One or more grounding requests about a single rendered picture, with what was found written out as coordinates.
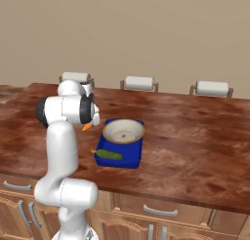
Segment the blue tray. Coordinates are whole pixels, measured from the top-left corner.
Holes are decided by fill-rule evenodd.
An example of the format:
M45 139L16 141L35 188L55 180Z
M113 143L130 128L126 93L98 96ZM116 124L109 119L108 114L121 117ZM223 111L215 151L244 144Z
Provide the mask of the blue tray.
M125 119L125 118L107 119L104 125L116 119ZM145 126L145 122L142 120L139 120L139 119L132 119L132 120L139 121ZM141 158L142 158L143 138L135 142L128 143L128 144L118 144L118 143L113 143L113 142L106 140L102 132L100 136L100 140L95 150L98 150L98 149L104 149L104 150L108 150L111 152L120 153L123 157L122 160L107 160L107 159L99 158L94 154L96 162L99 166L137 169L140 165Z

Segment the white cushioned stool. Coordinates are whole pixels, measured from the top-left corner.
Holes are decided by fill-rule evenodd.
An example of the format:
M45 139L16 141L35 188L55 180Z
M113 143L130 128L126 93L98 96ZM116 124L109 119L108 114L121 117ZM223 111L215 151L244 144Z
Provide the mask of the white cushioned stool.
M231 98L233 88L227 82L197 81L189 88L191 95Z
M120 81L120 89L158 92L159 84L154 81L153 77L126 76Z
M74 80L79 82L81 85L91 84L92 87L95 87L95 82L92 76L89 73L83 72L64 72L60 77L59 81L64 80Z

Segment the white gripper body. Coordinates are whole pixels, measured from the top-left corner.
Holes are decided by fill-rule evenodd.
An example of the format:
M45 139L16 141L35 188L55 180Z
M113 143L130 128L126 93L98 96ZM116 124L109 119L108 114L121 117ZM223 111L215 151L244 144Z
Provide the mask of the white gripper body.
M92 125L98 126L100 124L100 120L101 120L100 110L95 104L93 104Z

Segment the wooden cupboard door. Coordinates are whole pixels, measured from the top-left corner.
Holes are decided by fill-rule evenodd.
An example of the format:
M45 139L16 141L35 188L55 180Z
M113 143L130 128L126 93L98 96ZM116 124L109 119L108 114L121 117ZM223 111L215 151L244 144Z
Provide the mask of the wooden cupboard door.
M100 220L101 240L147 240L148 225L142 226L128 220Z
M52 240L54 235L60 230L60 222L58 217L59 209L42 205L36 201L35 213L39 222L42 223L41 228L37 228L32 221L32 231L34 240Z
M18 204L5 196L0 196L0 232L7 240L29 239Z
M223 233L217 233L214 231L175 226L175 225L163 225L167 227L167 240L236 240L235 235L228 235ZM157 240L162 238L162 227L158 232Z

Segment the green cucumber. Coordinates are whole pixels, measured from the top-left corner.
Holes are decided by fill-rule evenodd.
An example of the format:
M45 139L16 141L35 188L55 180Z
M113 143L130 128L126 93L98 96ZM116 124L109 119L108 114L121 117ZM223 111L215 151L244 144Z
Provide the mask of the green cucumber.
M107 160L122 160L123 157L120 153L111 152L104 149L98 149L98 150L91 150L92 153L94 153L97 157Z

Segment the wooden drawer front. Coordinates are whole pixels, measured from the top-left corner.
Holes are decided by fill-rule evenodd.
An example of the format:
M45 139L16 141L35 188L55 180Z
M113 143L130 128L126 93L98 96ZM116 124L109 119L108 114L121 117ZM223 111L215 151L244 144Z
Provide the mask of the wooden drawer front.
M208 221L208 226L217 232L238 235L248 216L239 213L213 209Z
M31 190L28 190L28 191L16 190L16 189L12 189L12 188L8 188L8 187L4 186L3 185L4 180L7 180L8 183L15 184L15 185L29 185L29 184L31 184L32 187L31 187ZM11 192L16 192L16 193L21 193L21 194L26 194L26 195L32 196L34 193L34 187L35 187L36 183L37 183L37 180L0 174L0 190L7 190L7 191L11 191Z
M143 210L144 204L159 211L178 210L178 215L164 217L147 213ZM122 212L203 226L208 224L211 214L211 209L126 194L119 195L119 205Z

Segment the beige bowl with brown rim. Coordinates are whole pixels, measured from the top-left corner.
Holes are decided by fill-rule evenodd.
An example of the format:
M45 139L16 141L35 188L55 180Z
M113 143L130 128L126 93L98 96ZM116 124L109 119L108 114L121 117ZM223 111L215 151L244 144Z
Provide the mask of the beige bowl with brown rim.
M104 138L118 144L128 144L140 140L145 134L142 123L132 119L116 119L103 128Z

